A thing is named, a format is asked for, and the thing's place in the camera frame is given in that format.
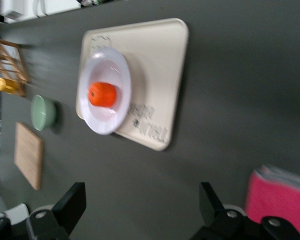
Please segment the table surface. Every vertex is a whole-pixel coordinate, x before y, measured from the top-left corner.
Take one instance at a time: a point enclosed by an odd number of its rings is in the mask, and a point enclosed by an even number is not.
[[[168,18],[189,28],[169,147],[157,152],[94,133],[75,108],[84,33]],[[203,224],[201,181],[223,203],[243,207],[254,168],[300,174],[300,1],[118,1],[2,24],[0,33],[22,45],[31,78],[25,98],[2,94],[0,195],[8,207],[34,210],[85,182],[74,240],[186,240]],[[30,117],[36,94],[59,111],[41,132]],[[14,165],[16,122],[44,140],[39,191]]]

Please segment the yellow jar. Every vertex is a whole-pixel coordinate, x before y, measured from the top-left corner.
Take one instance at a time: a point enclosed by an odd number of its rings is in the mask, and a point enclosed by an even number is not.
[[[17,81],[0,77],[0,91],[15,94],[18,89],[19,83]]]

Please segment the wooden board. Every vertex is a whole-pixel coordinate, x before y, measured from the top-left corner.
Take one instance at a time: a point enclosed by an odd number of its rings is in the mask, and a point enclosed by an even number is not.
[[[15,125],[14,163],[35,190],[41,187],[44,142],[21,122]]]

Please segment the orange fruit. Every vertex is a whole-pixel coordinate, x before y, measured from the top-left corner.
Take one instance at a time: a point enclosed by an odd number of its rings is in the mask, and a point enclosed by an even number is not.
[[[98,107],[112,107],[116,102],[117,92],[115,86],[107,82],[94,82],[89,87],[88,99]]]

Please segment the green bowl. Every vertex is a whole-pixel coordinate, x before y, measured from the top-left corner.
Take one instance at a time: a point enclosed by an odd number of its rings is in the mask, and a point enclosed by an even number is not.
[[[51,127],[56,120],[56,106],[49,98],[35,95],[31,103],[32,125],[38,131]]]

